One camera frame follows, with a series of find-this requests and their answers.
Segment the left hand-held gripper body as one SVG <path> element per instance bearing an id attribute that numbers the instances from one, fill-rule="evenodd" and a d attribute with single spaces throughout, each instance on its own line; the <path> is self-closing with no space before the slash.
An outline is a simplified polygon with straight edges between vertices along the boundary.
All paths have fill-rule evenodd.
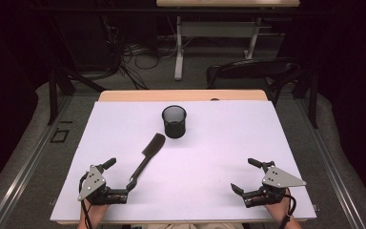
<path id="1" fill-rule="evenodd" d="M 81 177 L 81 186 L 77 200 L 87 200 L 92 205 L 126 204 L 128 191 L 126 189 L 112 189 L 107 186 L 103 177 L 103 169 L 92 166 Z"/>

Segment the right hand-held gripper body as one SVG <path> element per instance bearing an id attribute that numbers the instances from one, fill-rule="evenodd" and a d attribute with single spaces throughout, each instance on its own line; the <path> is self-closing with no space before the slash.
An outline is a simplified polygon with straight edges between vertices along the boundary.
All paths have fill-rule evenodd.
<path id="1" fill-rule="evenodd" d="M 263 162 L 261 168 L 265 176 L 262 178 L 262 186 L 252 192 L 244 193 L 243 199 L 247 208 L 279 203 L 286 195 L 290 187 L 305 186 L 306 182 L 275 166 L 273 161 Z"/>

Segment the dark brown handled comb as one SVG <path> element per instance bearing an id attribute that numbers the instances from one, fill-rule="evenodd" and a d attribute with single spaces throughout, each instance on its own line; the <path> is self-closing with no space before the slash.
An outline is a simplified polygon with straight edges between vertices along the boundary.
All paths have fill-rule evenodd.
<path id="1" fill-rule="evenodd" d="M 150 160 L 160 151 L 166 141 L 166 137 L 160 133 L 156 133 L 147 147 L 142 151 L 144 159 L 141 161 L 139 166 L 133 172 L 130 182 L 137 181 L 140 174 L 143 172 L 146 165 Z"/>

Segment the black mesh cup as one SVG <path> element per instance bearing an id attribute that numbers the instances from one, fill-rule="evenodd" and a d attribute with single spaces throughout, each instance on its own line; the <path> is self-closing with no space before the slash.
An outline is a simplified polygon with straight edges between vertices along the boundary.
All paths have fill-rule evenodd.
<path id="1" fill-rule="evenodd" d="M 162 112 L 165 134 L 169 138 L 180 138 L 186 133 L 186 110 L 178 105 L 166 107 Z"/>

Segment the person's left hand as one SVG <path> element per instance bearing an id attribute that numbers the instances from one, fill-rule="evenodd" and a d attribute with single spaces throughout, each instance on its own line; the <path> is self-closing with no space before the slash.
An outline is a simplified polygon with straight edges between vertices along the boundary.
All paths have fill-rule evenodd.
<path id="1" fill-rule="evenodd" d="M 91 225 L 97 226 L 103 217 L 105 217 L 108 209 L 108 205 L 91 205 L 90 210 L 88 211 Z"/>

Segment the person's right hand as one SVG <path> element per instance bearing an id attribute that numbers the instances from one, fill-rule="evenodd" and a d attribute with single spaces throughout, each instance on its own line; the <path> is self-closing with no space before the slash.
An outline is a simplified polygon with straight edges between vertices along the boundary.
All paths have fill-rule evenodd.
<path id="1" fill-rule="evenodd" d="M 279 203 L 265 205 L 265 208 L 277 223 L 281 223 L 289 212 L 290 199 L 283 198 Z"/>

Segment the white board mat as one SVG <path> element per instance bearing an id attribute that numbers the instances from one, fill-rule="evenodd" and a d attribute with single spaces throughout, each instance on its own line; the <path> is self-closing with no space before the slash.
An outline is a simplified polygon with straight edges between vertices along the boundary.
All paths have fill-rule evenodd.
<path id="1" fill-rule="evenodd" d="M 51 220 L 79 218 L 79 179 L 92 165 L 115 158 L 104 173 L 108 186 L 125 187 L 143 160 L 143 149 L 164 130 L 164 102 L 97 102 L 75 152 Z M 299 174 L 287 138 L 269 101 L 183 102 L 186 133 L 167 139 L 139 176 L 125 204 L 110 207 L 110 223 L 262 221 L 261 207 L 248 208 L 233 184 L 258 189 L 264 173 L 249 158 L 272 161 Z"/>

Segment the black metal stand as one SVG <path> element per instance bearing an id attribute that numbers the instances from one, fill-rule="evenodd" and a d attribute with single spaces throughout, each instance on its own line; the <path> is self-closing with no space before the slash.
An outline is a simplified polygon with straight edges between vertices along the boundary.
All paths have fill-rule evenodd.
<path id="1" fill-rule="evenodd" d="M 318 75 L 315 70 L 305 69 L 299 72 L 298 81 L 293 90 L 294 98 L 304 98 L 309 94 L 308 99 L 308 119 L 314 128 L 316 123 L 316 104 L 318 93 Z"/>
<path id="2" fill-rule="evenodd" d="M 58 94 L 57 90 L 60 90 L 65 96 L 72 96 L 75 94 L 76 89 L 72 85 L 71 81 L 75 79 L 82 84 L 94 89 L 96 92 L 102 93 L 105 88 L 90 81 L 87 77 L 72 71 L 68 68 L 61 68 L 59 70 L 52 70 L 49 74 L 49 94 L 50 94 L 50 119 L 48 124 L 51 125 L 58 117 Z"/>

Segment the light wooden table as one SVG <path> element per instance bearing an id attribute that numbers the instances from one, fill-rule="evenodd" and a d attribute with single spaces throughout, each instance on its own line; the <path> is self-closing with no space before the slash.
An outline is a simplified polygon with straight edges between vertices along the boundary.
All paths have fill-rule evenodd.
<path id="1" fill-rule="evenodd" d="M 136 90 L 105 91 L 99 95 L 100 102 L 116 101 L 210 101 L 261 100 L 268 97 L 262 90 Z"/>

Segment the black chair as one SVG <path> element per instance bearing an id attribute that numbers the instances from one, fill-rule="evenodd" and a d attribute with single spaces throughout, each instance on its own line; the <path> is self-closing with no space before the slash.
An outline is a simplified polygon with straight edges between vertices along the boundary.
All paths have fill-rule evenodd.
<path id="1" fill-rule="evenodd" d="M 206 81 L 210 90 L 262 90 L 276 106 L 283 87 L 300 74 L 295 58 L 246 59 L 209 67 Z"/>

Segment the aluminium floor rail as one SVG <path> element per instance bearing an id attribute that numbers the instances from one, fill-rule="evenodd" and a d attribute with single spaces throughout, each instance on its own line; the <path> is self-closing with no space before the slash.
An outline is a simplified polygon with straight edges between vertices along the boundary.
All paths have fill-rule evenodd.
<path id="1" fill-rule="evenodd" d="M 58 117 L 48 125 L 47 104 L 39 104 L 0 175 L 0 229 L 68 229 L 52 221 L 51 213 L 74 155 L 72 105 L 73 99 L 65 97 Z M 64 143 L 50 143 L 57 128 L 70 131 Z"/>
<path id="2" fill-rule="evenodd" d="M 342 208 L 342 211 L 347 218 L 351 229 L 366 229 L 359 212 L 356 209 L 356 205 L 351 198 L 349 191 L 347 190 L 338 169 L 331 157 L 330 151 L 325 144 L 318 129 L 311 123 L 308 114 L 308 108 L 306 102 L 302 99 L 295 100 L 296 107 L 300 110 L 301 116 L 306 123 L 309 132 L 313 136 L 314 142 L 317 146 L 318 154 L 321 158 L 325 173 L 331 182 L 334 189 L 336 198 Z"/>

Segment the black floor socket frame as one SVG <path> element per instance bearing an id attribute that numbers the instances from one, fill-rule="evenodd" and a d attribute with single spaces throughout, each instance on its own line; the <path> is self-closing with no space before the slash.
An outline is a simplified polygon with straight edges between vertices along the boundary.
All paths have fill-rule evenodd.
<path id="1" fill-rule="evenodd" d="M 51 136 L 50 143 L 64 143 L 67 140 L 69 133 L 69 130 L 57 128 Z"/>

